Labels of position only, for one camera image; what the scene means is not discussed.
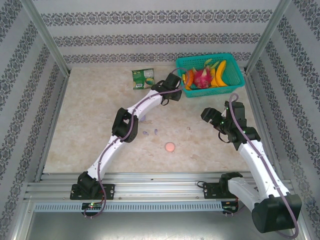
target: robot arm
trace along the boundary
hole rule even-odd
[[[116,153],[137,136],[139,119],[159,104],[167,105],[169,100],[180,100],[182,94],[178,89],[180,81],[180,77],[170,73],[166,80],[153,85],[149,93],[135,105],[118,110],[112,126],[112,136],[107,145],[88,170],[78,177],[78,187],[90,198],[94,198],[101,189],[97,181],[98,176],[101,179],[104,177]]]
[[[112,127],[112,136],[110,137],[110,140],[108,141],[107,145],[103,149],[103,150],[105,150],[113,142],[112,147],[110,147],[105,152],[105,154],[103,155],[103,157],[101,159],[100,171],[99,171],[99,175],[101,178],[104,177],[104,175],[108,169],[108,166],[112,162],[112,159],[115,158],[116,153],[119,152],[119,150],[125,144],[131,142],[133,140],[133,138],[137,135],[139,119],[141,119],[147,112],[149,112],[155,106],[158,106],[159,104],[162,103],[163,97],[161,95],[159,95],[158,93],[159,92],[156,90],[150,90],[149,93],[143,99],[141,99],[139,102],[137,102],[135,105],[133,105],[127,109],[120,108],[118,110],[118,113],[116,115],[116,118],[115,118],[115,121],[114,121],[114,124]],[[130,138],[130,140],[128,139],[128,141],[126,142],[126,141],[121,140],[119,138],[119,136],[124,137],[127,134],[128,127],[131,124],[130,119],[132,117],[133,111],[134,111],[134,124],[133,124],[133,129],[131,131],[131,136],[129,136],[131,138]],[[128,121],[127,125],[126,126],[122,125],[122,121],[124,124],[125,124],[125,122]],[[99,155],[97,160],[87,170],[88,175],[92,179],[98,179],[98,169],[97,168],[98,168],[98,163],[99,163],[101,154]]]
[[[231,105],[237,123],[254,147],[261,153],[277,185],[272,181],[261,156],[257,155],[237,128],[229,109],[229,102],[226,101],[223,113],[214,108],[206,108],[202,112],[201,118],[213,125],[219,131],[219,134],[228,136],[229,142],[233,143],[235,149],[239,151],[249,166],[257,190],[250,186],[241,174],[233,172],[221,176],[219,181],[221,191],[235,195],[244,203],[252,212],[253,223],[259,232],[267,233],[294,228],[294,221],[277,189],[280,190],[288,202],[296,220],[302,207],[300,197],[297,194],[290,194],[290,191],[281,182],[270,164],[257,131],[253,127],[247,127],[244,105],[235,101]]]

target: teal plastic basket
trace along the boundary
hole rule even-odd
[[[190,70],[195,68],[197,70],[203,69],[205,61],[212,59],[211,63],[217,61],[226,60],[226,67],[222,75],[222,80],[227,84],[227,86],[198,89],[198,90],[186,90],[183,88],[187,98],[195,98],[201,96],[217,95],[217,94],[229,94],[232,93],[235,89],[245,85],[244,77],[239,69],[239,66],[235,58],[230,53],[219,53],[219,54],[210,54],[210,55],[200,55],[200,56],[187,56],[180,57],[176,60],[177,68],[185,68]],[[179,69],[177,71],[179,77],[186,72]]]

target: snack package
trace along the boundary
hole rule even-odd
[[[133,70],[133,89],[148,89],[155,84],[154,69]]]

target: patterned wallpaper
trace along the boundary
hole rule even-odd
[[[251,73],[281,170],[320,239],[320,4],[293,0]]]
[[[227,52],[244,67],[279,0],[36,0],[69,67],[172,65]]]
[[[0,240],[33,182],[65,78],[18,0],[0,3]]]

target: pink dragon fruit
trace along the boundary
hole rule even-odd
[[[207,89],[210,86],[212,77],[210,74],[210,68],[206,67],[203,70],[192,69],[194,73],[193,83],[199,89]]]

